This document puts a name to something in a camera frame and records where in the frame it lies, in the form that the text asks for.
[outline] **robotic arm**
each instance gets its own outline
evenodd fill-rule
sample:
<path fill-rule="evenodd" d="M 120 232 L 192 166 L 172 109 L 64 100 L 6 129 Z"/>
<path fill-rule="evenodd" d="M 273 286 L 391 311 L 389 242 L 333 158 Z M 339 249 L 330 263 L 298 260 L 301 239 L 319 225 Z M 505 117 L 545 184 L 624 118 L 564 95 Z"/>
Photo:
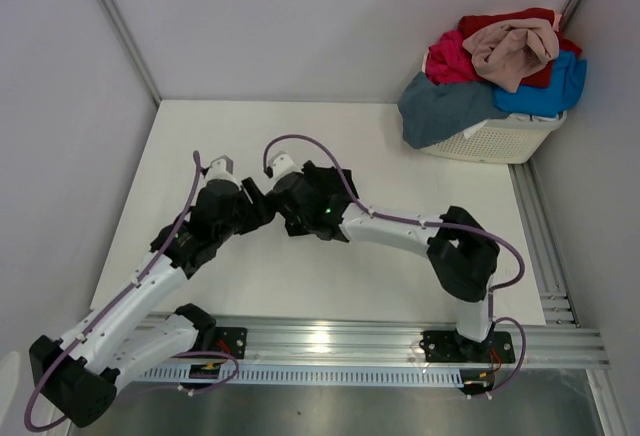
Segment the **robotic arm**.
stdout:
<path fill-rule="evenodd" d="M 214 160 L 202 172 L 204 187 L 166 250 L 159 253 L 173 224 L 160 231 L 115 299 L 58 340 L 41 336 L 29 349 L 36 384 L 62 358 L 44 378 L 41 393 L 79 427 L 98 419 L 122 388 L 148 369 L 184 351 L 211 349 L 215 320 L 192 304 L 178 308 L 143 336 L 132 336 L 140 321 L 213 259 L 232 235 L 251 232 L 274 217 L 253 180 L 239 182 L 233 176 L 229 158 Z M 154 258 L 149 273 L 140 278 Z M 29 429 L 40 430 L 29 424 Z"/>
<path fill-rule="evenodd" d="M 351 192 L 351 172 L 343 170 Z M 442 216 L 366 207 L 353 202 L 336 168 L 302 168 L 278 153 L 267 168 L 274 183 L 267 199 L 285 218 L 290 236 L 315 234 L 322 240 L 372 242 L 427 258 L 444 290 L 457 299 L 456 330 L 471 343 L 489 335 L 488 288 L 497 267 L 498 245 L 485 237 L 444 223 L 482 227 L 464 209 L 451 206 Z M 385 215 L 384 219 L 374 215 Z"/>
<path fill-rule="evenodd" d="M 319 145 L 306 136 L 293 137 Z M 148 369 L 185 351 L 210 350 L 216 322 L 192 304 L 178 308 L 143 336 L 133 332 L 162 299 L 215 258 L 231 236 L 269 224 L 276 212 L 284 217 L 290 236 L 315 234 L 326 241 L 374 242 L 426 257 L 442 287 L 457 299 L 456 335 L 451 344 L 464 361 L 483 361 L 495 324 L 491 279 L 499 248 L 467 211 L 452 206 L 444 215 L 422 216 L 367 207 L 357 199 L 351 172 L 339 168 L 335 160 L 333 168 L 318 168 L 310 161 L 300 168 L 287 154 L 277 154 L 265 166 L 273 182 L 267 195 L 250 178 L 238 181 L 226 156 L 205 169 L 199 167 L 197 157 L 196 164 L 205 179 L 195 205 L 185 207 L 174 224 L 160 231 L 117 296 L 59 339 L 41 336 L 31 346 L 36 388 L 25 414 L 30 430 L 47 430 L 62 421 L 43 427 L 31 423 L 39 393 L 84 427 Z"/>

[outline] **black mounting plate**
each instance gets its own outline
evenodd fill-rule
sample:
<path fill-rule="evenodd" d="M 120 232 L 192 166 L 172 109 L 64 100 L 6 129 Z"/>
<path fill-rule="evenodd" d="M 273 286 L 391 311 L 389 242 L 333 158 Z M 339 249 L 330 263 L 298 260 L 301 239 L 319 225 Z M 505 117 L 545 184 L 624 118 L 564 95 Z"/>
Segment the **black mounting plate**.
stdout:
<path fill-rule="evenodd" d="M 424 351 L 427 363 L 483 363 L 491 364 L 490 351 L 494 349 L 503 364 L 513 364 L 516 362 L 515 351 L 511 341 L 511 334 L 508 332 L 495 331 L 488 342 L 486 352 L 476 360 L 470 360 L 460 352 L 459 338 L 455 330 L 450 331 L 424 331 L 420 348 Z"/>
<path fill-rule="evenodd" d="M 229 348 L 231 356 L 236 359 L 244 359 L 244 351 L 247 346 L 247 328 L 216 327 L 211 351 L 225 351 L 222 341 Z"/>

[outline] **pile of clothes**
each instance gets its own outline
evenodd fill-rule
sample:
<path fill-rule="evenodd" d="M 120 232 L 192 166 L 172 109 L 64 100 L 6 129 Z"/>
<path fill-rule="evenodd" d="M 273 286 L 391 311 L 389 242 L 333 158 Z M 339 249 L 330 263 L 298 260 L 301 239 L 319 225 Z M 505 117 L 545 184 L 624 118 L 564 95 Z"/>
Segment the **pile of clothes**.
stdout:
<path fill-rule="evenodd" d="M 543 8 L 464 16 L 429 47 L 398 102 L 405 141 L 424 148 L 470 137 L 490 119 L 558 120 L 580 99 L 587 72 L 560 18 Z"/>

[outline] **white plastic basket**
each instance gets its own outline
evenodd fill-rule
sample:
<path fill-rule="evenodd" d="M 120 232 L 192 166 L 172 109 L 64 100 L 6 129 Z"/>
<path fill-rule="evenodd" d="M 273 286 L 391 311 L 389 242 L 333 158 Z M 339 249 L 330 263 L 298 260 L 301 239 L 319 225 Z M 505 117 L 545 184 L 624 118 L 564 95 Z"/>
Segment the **white plastic basket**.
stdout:
<path fill-rule="evenodd" d="M 549 133 L 562 126 L 566 118 L 565 111 L 557 121 L 492 119 L 469 139 L 458 133 L 420 151 L 463 161 L 520 164 L 527 161 Z"/>

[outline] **white table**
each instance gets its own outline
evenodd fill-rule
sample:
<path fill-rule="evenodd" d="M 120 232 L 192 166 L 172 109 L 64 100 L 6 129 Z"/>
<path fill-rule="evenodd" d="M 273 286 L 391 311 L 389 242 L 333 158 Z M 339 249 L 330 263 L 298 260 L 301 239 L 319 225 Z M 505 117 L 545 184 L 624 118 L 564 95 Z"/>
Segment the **white table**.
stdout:
<path fill-rule="evenodd" d="M 522 222 L 507 166 L 434 158 L 401 138 L 395 105 L 342 103 L 163 101 L 147 141 L 109 256 L 92 301 L 108 301 L 148 251 L 149 242 L 184 204 L 191 153 L 203 164 L 226 154 L 238 179 L 253 177 L 263 191 L 264 146 L 283 133 L 313 136 L 353 170 L 363 201 L 387 208 L 441 214 L 466 208 L 485 229 L 514 244 L 527 264 L 525 278 L 499 291 L 496 314 L 523 324 L 545 323 Z M 304 142 L 281 143 L 299 164 L 326 157 Z M 497 282 L 513 277 L 514 258 L 502 250 Z M 289 238 L 276 216 L 269 226 L 232 237 L 189 284 L 158 312 L 193 302 L 216 315 L 332 320 L 454 322 L 453 298 L 440 287 L 426 258 L 367 243 Z"/>

